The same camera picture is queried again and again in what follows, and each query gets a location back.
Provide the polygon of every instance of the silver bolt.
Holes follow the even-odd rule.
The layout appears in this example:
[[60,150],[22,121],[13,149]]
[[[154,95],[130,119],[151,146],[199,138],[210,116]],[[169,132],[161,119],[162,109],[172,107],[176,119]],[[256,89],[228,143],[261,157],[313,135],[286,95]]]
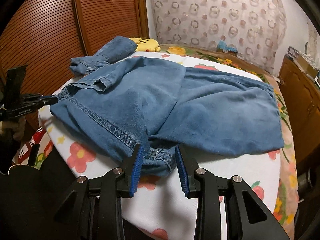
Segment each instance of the silver bolt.
[[86,180],[86,177],[85,177],[85,176],[80,176],[80,177],[77,178],[77,181],[78,181],[79,183],[83,183],[83,182],[85,182],[85,180]]
[[113,169],[113,173],[114,174],[121,174],[122,173],[122,169],[121,168],[115,168],[115,169]]
[[233,180],[234,180],[235,182],[241,182],[241,181],[242,181],[242,178],[241,178],[240,176],[236,175],[236,176],[233,176]]
[[205,169],[203,169],[203,168],[198,168],[198,169],[196,170],[196,172],[197,172],[198,174],[205,174]]

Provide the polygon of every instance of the patterned curtain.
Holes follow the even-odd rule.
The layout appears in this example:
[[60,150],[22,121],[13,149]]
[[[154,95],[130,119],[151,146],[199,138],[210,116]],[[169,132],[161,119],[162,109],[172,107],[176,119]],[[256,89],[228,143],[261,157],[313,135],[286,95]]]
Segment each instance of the patterned curtain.
[[159,44],[215,50],[223,40],[238,57],[273,72],[284,38],[281,0],[152,0]]

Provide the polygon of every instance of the stuffed animal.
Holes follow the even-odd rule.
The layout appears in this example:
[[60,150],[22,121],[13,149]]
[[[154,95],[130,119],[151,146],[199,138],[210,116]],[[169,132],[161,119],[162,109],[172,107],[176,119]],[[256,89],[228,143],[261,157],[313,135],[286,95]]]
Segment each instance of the stuffed animal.
[[159,43],[154,39],[130,38],[138,47],[136,51],[159,52],[161,49]]

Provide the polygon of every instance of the blue denim garment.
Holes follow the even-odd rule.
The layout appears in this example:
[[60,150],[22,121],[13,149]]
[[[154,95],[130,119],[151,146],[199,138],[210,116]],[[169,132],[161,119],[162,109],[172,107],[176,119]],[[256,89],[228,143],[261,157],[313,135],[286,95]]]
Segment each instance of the blue denim garment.
[[116,36],[92,57],[76,57],[71,59],[70,70],[75,76],[89,74],[100,67],[113,64],[135,52],[137,44],[125,37]]
[[176,143],[225,156],[284,146],[273,88],[234,74],[137,57],[99,67],[58,98],[52,114],[97,153],[122,161],[141,143],[143,173],[170,173]]

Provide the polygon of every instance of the tissue box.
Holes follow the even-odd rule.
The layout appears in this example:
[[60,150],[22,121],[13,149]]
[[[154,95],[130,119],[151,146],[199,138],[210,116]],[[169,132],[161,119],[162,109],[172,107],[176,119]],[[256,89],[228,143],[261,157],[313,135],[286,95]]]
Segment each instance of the tissue box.
[[318,70],[311,67],[309,63],[301,55],[297,57],[297,62],[300,64],[300,66],[303,68],[306,74],[309,74],[313,78],[317,76]]

